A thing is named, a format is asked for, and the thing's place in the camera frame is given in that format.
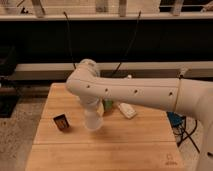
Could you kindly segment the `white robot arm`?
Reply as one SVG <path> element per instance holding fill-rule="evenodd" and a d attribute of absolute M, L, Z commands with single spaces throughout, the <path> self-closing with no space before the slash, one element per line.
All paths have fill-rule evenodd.
<path fill-rule="evenodd" d="M 192 117 L 203 125 L 196 171 L 213 171 L 213 82 L 184 78 L 104 78 L 98 64 L 82 60 L 66 80 L 66 88 L 85 109 L 85 126 L 102 126 L 97 113 L 103 99 L 142 105 Z"/>

